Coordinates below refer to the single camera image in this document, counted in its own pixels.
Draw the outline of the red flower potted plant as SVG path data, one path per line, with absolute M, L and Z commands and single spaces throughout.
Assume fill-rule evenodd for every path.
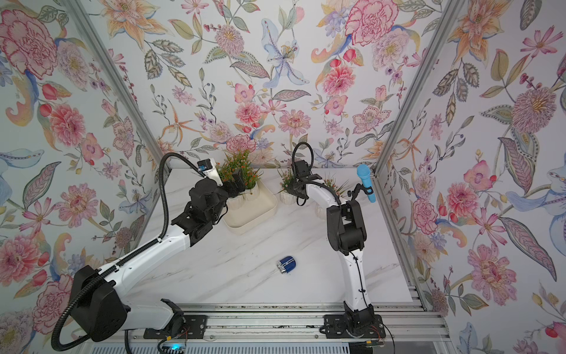
M 240 197 L 239 187 L 232 175 L 232 169 L 224 162 L 218 168 L 218 173 L 223 183 L 221 189 L 228 193 L 227 207 L 230 210 L 240 209 L 243 204 L 243 199 Z
M 259 197 L 259 181 L 262 175 L 260 169 L 247 167 L 242 169 L 243 181 L 245 183 L 244 199 L 253 201 Z

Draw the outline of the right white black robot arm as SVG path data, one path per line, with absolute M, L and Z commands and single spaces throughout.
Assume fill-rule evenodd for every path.
M 366 165 L 357 169 L 361 182 L 355 185 L 342 200 L 338 193 L 324 184 L 320 175 L 312 172 L 315 153 L 307 142 L 299 142 L 291 154 L 292 181 L 287 191 L 297 200 L 314 201 L 326 212 L 327 240 L 339 253 L 346 286 L 343 302 L 342 330 L 354 338 L 360 338 L 366 330 L 373 329 L 377 321 L 374 307 L 368 297 L 363 274 L 363 250 L 367 231 L 361 205 L 357 202 L 364 193 L 371 203 L 376 202 L 371 171 Z

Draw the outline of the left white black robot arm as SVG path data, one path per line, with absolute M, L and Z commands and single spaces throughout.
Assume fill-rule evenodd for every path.
M 170 217 L 164 169 L 169 159 L 179 159 L 200 180 L 190 189 L 182 213 Z M 167 340 L 190 329 L 184 311 L 169 299 L 149 304 L 128 302 L 134 286 L 165 261 L 202 240 L 228 212 L 228 199 L 245 191 L 241 168 L 219 173 L 212 159 L 193 164 L 179 153 L 166 153 L 159 163 L 159 194 L 163 227 L 158 236 L 100 268 L 89 265 L 74 276 L 69 303 L 57 320 L 51 346 L 57 352 L 76 348 L 91 339 L 101 342 L 119 331 L 155 330 Z

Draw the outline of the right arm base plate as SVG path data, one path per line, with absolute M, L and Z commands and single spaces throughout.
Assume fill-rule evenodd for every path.
M 378 340 L 387 337 L 386 329 L 380 315 L 374 315 L 371 322 L 354 324 L 345 315 L 325 315 L 319 333 L 327 339 L 368 339 Z

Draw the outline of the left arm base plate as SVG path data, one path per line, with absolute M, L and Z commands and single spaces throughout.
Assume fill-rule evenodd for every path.
M 175 315 L 161 330 L 146 329 L 143 339 L 203 339 L 207 320 L 205 315 Z

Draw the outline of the orange flower potted plant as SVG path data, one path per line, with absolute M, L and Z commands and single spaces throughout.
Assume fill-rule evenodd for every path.
M 249 160 L 249 152 L 247 150 L 239 151 L 237 153 L 227 153 L 225 155 L 224 162 L 226 162 L 230 166 L 232 172 L 234 172 L 235 170 L 242 170 L 243 168 L 252 167 Z

